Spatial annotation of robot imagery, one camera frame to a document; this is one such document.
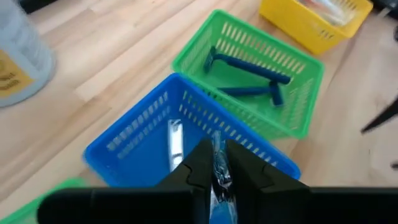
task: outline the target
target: green object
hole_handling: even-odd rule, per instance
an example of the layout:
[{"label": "green object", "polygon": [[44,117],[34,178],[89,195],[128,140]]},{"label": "green object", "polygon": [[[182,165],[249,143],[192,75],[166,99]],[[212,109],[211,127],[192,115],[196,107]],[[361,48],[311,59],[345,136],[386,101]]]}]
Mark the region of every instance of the green object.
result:
[{"label": "green object", "polygon": [[36,210],[39,207],[42,199],[49,193],[59,190],[65,189],[69,187],[84,187],[86,186],[83,179],[68,179],[56,186],[54,189],[48,191],[46,194],[36,198],[30,203],[24,205],[22,208],[18,209],[13,214],[9,215],[5,219],[0,221],[0,224],[36,224]]},{"label": "green object", "polygon": [[[255,63],[292,77],[280,85],[284,105],[275,107],[271,96],[233,98],[218,88],[268,86],[270,80],[215,60],[209,73],[203,66],[212,46],[217,52]],[[323,64],[269,34],[215,10],[173,61],[184,74],[227,110],[266,139],[304,138],[322,82]]]}]

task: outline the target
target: perforated basket wall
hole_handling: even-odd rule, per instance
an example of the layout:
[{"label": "perforated basket wall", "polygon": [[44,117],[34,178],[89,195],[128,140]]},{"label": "perforated basket wall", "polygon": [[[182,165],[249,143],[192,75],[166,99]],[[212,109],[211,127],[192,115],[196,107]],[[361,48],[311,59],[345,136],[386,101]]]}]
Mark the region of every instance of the perforated basket wall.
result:
[{"label": "perforated basket wall", "polygon": [[353,18],[345,26],[333,26],[298,0],[262,0],[260,14],[300,42],[321,54],[354,36],[373,5],[368,0],[331,0]]},{"label": "perforated basket wall", "polygon": [[[269,95],[237,99],[219,91],[219,87],[267,86],[269,80],[219,60],[205,74],[203,64],[212,46],[219,53],[291,76],[288,85],[280,86],[285,105],[276,108]],[[267,139],[307,135],[323,75],[318,60],[220,10],[207,19],[180,52],[173,69]]]},{"label": "perforated basket wall", "polygon": [[294,177],[299,168],[217,102],[177,74],[169,76],[86,149],[84,157],[110,186],[150,187],[169,174],[169,119],[181,119],[187,155],[220,130]]}]

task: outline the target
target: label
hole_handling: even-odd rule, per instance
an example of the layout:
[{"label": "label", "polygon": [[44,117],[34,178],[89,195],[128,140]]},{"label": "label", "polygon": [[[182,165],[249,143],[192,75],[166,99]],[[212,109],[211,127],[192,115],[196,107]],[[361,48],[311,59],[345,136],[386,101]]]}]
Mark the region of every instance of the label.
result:
[{"label": "label", "polygon": [[33,82],[11,58],[0,50],[0,98],[15,94]]}]

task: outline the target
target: wooden surface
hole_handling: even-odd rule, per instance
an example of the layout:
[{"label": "wooden surface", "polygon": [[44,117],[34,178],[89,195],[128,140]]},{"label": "wooden surface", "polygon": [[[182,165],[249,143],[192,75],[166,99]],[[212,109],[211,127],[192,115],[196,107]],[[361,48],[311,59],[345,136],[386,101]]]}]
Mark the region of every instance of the wooden surface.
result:
[{"label": "wooden surface", "polygon": [[[209,13],[225,9],[300,48],[258,16],[259,0],[59,0],[30,17],[58,58],[34,97],[0,109],[0,217],[67,177],[104,185],[85,147],[170,72]],[[397,185],[398,119],[359,130],[395,97],[395,22],[370,16],[351,40],[318,57],[326,72],[309,137],[275,144],[309,185]]]}]

